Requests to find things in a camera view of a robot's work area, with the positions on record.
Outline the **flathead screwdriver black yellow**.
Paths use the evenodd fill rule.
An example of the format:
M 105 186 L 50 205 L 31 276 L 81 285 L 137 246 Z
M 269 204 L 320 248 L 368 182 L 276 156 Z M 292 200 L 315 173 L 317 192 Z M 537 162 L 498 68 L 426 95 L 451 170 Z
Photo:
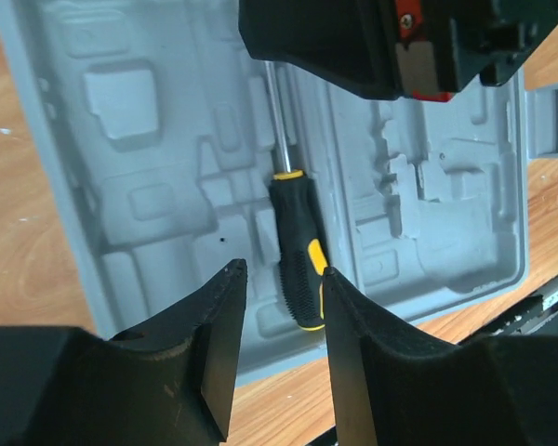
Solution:
M 270 198 L 280 247 L 280 280 L 292 318 L 300 329 L 315 332 L 325 327 L 322 276 L 328 262 L 312 209 L 312 181 L 290 161 L 276 69 L 271 61 L 264 68 L 276 137 L 278 168 Z

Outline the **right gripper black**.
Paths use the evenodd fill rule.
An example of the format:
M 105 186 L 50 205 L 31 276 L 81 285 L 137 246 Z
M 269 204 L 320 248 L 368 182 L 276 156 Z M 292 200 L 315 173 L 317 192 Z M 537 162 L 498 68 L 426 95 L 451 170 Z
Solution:
M 396 1 L 403 95 L 447 102 L 478 78 L 500 86 L 558 25 L 558 1 Z

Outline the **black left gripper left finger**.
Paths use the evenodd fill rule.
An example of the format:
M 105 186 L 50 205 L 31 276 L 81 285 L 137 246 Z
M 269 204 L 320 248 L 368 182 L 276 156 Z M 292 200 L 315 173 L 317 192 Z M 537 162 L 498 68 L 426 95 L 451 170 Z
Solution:
M 109 340 L 0 326 L 0 445 L 217 445 L 229 435 L 247 266 Z

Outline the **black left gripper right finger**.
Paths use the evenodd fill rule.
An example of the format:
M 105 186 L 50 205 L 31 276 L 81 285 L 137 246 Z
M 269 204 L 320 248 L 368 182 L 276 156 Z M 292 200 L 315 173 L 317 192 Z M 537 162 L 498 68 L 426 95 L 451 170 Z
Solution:
M 325 336 L 339 445 L 558 445 L 558 334 L 453 344 L 371 301 L 336 269 Z

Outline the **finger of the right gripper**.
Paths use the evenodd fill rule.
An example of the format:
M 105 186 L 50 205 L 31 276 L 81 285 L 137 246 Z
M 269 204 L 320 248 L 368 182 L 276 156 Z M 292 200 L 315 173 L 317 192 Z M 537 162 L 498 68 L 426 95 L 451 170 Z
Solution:
M 253 59 L 286 62 L 361 98 L 400 97 L 393 1 L 243 0 L 238 28 Z

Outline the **grey plastic tool case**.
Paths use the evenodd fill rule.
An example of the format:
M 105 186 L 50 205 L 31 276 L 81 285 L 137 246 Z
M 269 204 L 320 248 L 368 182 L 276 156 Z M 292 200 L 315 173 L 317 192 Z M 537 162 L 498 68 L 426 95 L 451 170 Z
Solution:
M 237 384 L 326 355 L 281 291 L 272 108 L 234 1 L 0 1 L 0 36 L 100 336 L 243 258 Z M 524 280 L 526 168 L 558 157 L 558 84 L 385 101 L 275 72 L 329 262 L 366 296 L 416 324 Z

